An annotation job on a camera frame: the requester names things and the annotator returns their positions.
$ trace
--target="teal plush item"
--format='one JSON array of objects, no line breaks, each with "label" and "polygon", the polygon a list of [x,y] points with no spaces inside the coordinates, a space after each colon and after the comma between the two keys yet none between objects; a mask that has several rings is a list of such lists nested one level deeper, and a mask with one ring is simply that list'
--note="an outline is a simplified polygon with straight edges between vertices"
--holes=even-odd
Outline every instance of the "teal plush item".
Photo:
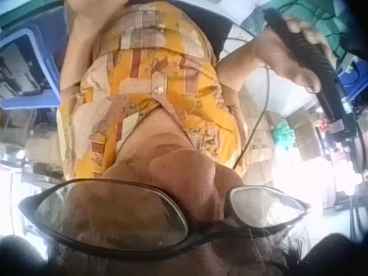
[{"label": "teal plush item", "polygon": [[285,119],[282,119],[272,131],[272,138],[276,147],[285,147],[287,150],[295,143],[295,133]]}]

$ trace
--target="yellow plaid shirt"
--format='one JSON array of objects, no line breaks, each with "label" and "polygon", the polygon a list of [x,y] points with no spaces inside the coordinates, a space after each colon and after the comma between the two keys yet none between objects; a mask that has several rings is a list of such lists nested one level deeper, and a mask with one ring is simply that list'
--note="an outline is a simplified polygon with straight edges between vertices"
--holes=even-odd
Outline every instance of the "yellow plaid shirt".
[{"label": "yellow plaid shirt", "polygon": [[212,47],[184,12],[165,2],[132,6],[93,52],[80,93],[59,108],[67,179],[100,177],[135,126],[158,107],[195,149],[233,166],[244,125],[224,106]]}]

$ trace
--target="woman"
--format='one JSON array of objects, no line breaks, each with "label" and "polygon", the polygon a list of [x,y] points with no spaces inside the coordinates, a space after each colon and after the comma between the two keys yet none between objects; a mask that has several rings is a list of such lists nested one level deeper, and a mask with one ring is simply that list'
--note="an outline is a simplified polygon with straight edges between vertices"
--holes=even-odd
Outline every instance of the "woman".
[{"label": "woman", "polygon": [[[258,67],[269,66],[299,85],[320,90],[318,77],[293,60],[272,30],[218,62],[213,52],[218,45],[211,45],[207,38],[211,34],[191,19],[194,7],[187,9],[188,15],[175,7],[181,5],[176,2],[68,3],[76,17],[61,74],[58,121],[65,143],[67,179],[144,183],[176,197],[198,221],[222,220],[227,192],[243,185],[241,176],[247,169],[247,157],[237,162],[247,141],[237,97],[246,78]],[[320,44],[335,64],[326,40],[315,29],[294,17],[288,18],[287,24],[310,43]],[[100,233],[106,229],[120,233],[121,225],[109,222],[137,202],[145,211],[145,221],[157,213],[155,200],[138,201],[127,190],[106,188],[108,184],[85,187],[75,186],[66,192],[69,208],[59,222],[60,229],[73,229],[73,233],[68,231],[70,236],[89,241],[93,237],[98,240],[93,243],[100,243],[104,237]],[[101,200],[107,207],[99,208],[96,202]],[[122,217],[128,216],[134,224],[136,213]],[[97,235],[91,232],[94,228]],[[114,244],[113,240],[103,242],[105,247]],[[252,265],[234,268],[215,248],[252,260]],[[270,240],[229,240],[225,247],[205,244],[177,258],[147,264],[107,262],[59,249],[53,253],[68,275],[119,271],[138,275],[280,273],[265,262],[267,256],[286,264],[281,249],[275,249]]]}]

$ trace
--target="blue bin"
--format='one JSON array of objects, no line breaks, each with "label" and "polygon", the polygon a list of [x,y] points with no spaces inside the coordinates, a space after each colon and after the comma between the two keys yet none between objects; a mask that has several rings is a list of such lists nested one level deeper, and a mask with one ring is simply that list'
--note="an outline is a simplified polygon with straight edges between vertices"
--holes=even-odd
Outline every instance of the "blue bin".
[{"label": "blue bin", "polygon": [[38,95],[2,99],[2,109],[55,108],[60,105],[60,69],[68,41],[68,21],[64,7],[47,10],[3,31],[0,49],[24,38],[31,45],[50,89]]}]

